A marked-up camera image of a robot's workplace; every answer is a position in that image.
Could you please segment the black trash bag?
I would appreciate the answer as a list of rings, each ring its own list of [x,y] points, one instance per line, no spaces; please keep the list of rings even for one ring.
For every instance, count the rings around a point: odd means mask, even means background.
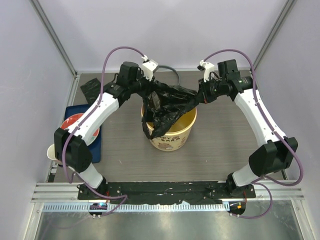
[[[190,101],[198,92],[157,80],[147,82],[138,92],[142,98],[142,130],[152,140],[165,135],[178,119],[194,109]]]

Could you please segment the yellow capybara trash bin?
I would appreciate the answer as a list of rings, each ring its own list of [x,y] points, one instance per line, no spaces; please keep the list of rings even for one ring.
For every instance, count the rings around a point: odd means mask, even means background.
[[[182,115],[165,135],[151,139],[150,143],[164,152],[180,149],[186,143],[196,119],[197,108],[195,107]]]

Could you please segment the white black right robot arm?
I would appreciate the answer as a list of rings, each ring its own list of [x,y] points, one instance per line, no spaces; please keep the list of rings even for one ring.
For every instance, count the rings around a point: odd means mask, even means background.
[[[248,158],[248,164],[230,173],[226,180],[226,193],[240,197],[252,182],[261,177],[288,169],[293,152],[298,148],[295,137],[287,137],[262,102],[260,93],[253,87],[252,76],[242,77],[234,59],[215,66],[201,60],[197,67],[203,72],[198,81],[199,102],[208,104],[220,96],[228,96],[240,108],[255,135],[258,148]]]

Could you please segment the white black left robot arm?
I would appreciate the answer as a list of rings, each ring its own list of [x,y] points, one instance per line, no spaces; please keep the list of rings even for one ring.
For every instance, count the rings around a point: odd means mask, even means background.
[[[115,80],[103,86],[102,93],[80,119],[68,128],[60,127],[54,132],[55,159],[62,162],[64,169],[74,170],[86,184],[89,194],[97,200],[106,198],[107,181],[93,165],[88,143],[102,123],[132,94],[140,93],[151,85],[158,67],[153,60],[142,65],[125,61]]]

